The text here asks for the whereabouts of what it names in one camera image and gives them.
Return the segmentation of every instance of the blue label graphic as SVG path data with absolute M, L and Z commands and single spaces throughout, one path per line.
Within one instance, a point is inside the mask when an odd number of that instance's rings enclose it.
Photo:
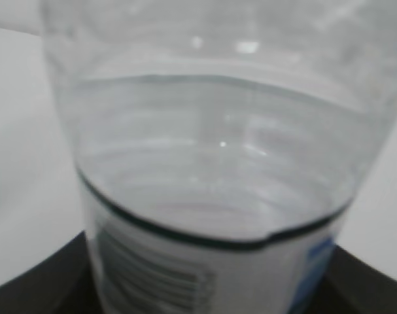
M 329 259 L 334 248 L 335 242 L 329 237 L 309 250 L 307 254 L 306 275 L 297 287 L 288 314 L 302 314 L 309 305 L 311 297 L 328 267 Z

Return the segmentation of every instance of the white label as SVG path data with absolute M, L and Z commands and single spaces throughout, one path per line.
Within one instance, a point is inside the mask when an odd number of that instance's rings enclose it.
M 258 243 L 228 243 L 154 226 L 86 187 L 93 265 L 110 313 L 300 314 L 344 212 Z

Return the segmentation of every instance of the black table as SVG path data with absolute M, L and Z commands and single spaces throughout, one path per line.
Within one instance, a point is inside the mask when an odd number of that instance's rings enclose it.
M 84 234 L 0 287 L 0 314 L 103 314 Z M 397 314 L 397 282 L 338 247 L 307 314 Z

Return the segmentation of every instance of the plastic water bottle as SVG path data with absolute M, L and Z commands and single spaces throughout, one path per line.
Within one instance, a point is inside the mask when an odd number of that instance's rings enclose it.
M 390 130 L 388 36 L 316 0 L 244 2 L 45 1 L 109 314 L 302 313 Z

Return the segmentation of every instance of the dark stripe on label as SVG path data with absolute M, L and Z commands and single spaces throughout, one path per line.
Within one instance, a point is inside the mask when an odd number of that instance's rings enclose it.
M 227 251 L 256 251 L 263 249 L 268 245 L 274 243 L 306 236 L 307 234 L 310 234 L 316 230 L 319 230 L 331 224 L 333 221 L 338 219 L 344 212 L 346 212 L 349 205 L 351 204 L 351 202 L 349 202 L 347 205 L 337 210 L 334 214 L 316 220 L 312 223 L 299 226 L 296 228 L 287 229 L 283 232 L 269 234 L 265 239 L 256 240 L 256 241 L 228 241 L 228 240 L 211 239 L 209 237 L 201 237 L 198 235 L 196 236 L 184 232 L 179 232 L 176 230 L 172 230 L 170 228 L 159 226 L 158 224 L 155 224 L 146 219 L 139 218 L 138 216 L 131 214 L 121 205 L 118 205 L 114 201 L 104 196 L 90 183 L 90 181 L 83 175 L 83 173 L 80 170 L 78 171 L 78 174 L 80 179 L 86 186 L 86 188 L 95 196 L 95 198 L 105 208 L 107 208 L 110 212 L 120 217 L 121 219 L 124 219 L 136 225 L 139 228 L 142 228 L 144 230 L 147 230 L 154 234 L 158 234 L 159 236 L 166 237 L 174 241 L 183 242 L 190 245 L 197 245 L 200 247 L 210 247 L 213 249 L 221 249 Z

